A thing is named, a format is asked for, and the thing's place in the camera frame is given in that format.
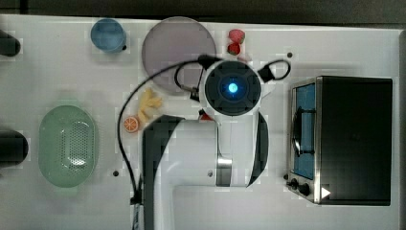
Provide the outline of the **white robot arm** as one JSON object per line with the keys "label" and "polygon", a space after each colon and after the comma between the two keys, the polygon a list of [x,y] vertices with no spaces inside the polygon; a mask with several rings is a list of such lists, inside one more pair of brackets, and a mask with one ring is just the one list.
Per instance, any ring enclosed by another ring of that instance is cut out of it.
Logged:
{"label": "white robot arm", "polygon": [[209,121],[162,115],[143,132],[144,229],[173,230],[178,186],[252,185],[268,158],[268,125],[259,112],[264,82],[250,65],[207,67],[199,97]]}

